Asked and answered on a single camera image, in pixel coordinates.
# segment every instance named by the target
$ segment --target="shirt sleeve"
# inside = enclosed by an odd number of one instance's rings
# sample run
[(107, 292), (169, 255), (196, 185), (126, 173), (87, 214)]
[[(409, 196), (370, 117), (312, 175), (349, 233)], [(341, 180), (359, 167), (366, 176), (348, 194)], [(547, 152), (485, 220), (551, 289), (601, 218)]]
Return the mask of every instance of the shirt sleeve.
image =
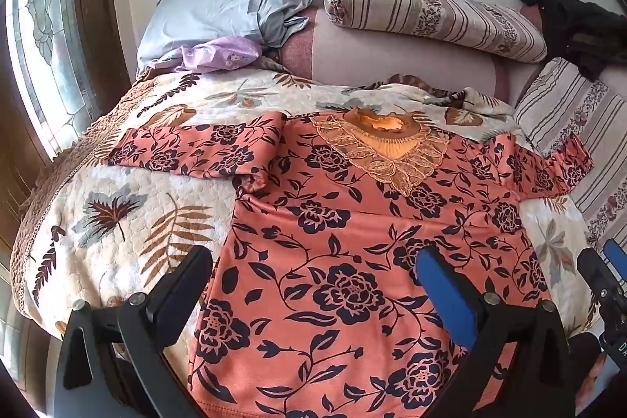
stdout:
[(270, 112), (241, 125), (131, 128), (106, 158), (200, 179), (237, 177), (246, 192), (261, 190), (277, 154), (285, 117)]
[(509, 133), (486, 142), (482, 153), (496, 166), (501, 184), (521, 200), (569, 194), (594, 166), (590, 153), (572, 133), (549, 158), (519, 146)]

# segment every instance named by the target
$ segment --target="purple fabric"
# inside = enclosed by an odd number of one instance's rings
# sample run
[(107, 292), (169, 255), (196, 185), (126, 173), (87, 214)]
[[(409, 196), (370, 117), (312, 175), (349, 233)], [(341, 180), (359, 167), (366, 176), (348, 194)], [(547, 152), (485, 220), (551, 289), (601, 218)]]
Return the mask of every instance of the purple fabric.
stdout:
[(261, 56), (261, 47), (241, 36), (225, 36), (193, 48), (179, 47), (161, 59), (153, 59), (148, 66), (172, 71), (209, 73), (217, 70), (236, 70), (249, 65)]

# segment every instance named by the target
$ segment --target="gray pillow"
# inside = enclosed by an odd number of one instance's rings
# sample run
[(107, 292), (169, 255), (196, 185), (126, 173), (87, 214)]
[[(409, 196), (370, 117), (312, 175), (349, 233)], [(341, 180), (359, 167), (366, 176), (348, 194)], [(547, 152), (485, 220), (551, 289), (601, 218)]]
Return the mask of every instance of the gray pillow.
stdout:
[(139, 72), (152, 59), (181, 46), (224, 36), (244, 36), (262, 46), (281, 47), (307, 25), (294, 16), (312, 0), (161, 0), (137, 50)]

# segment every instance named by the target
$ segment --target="coral floral garment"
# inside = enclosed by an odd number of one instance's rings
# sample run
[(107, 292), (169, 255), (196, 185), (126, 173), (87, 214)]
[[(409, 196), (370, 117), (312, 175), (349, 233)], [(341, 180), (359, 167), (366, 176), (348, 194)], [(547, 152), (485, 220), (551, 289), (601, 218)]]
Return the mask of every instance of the coral floral garment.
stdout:
[(129, 130), (111, 153), (110, 165), (234, 176), (190, 353), (209, 416), (421, 416), (463, 358), (416, 279), (425, 246), (480, 292), (549, 298), (518, 203), (568, 193), (593, 165), (580, 141), (542, 159), (509, 134), (480, 144), (390, 119)]

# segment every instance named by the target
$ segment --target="blue gripper pad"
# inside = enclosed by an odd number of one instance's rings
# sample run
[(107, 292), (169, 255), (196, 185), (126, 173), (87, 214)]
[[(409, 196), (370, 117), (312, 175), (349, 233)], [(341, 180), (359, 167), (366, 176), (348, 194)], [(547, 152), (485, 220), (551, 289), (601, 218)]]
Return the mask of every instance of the blue gripper pad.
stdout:
[(603, 245), (603, 253), (620, 276), (627, 280), (627, 254), (620, 245), (613, 239), (610, 239)]
[(477, 340), (475, 312), (427, 250), (416, 254), (416, 275), (453, 342), (470, 351)]

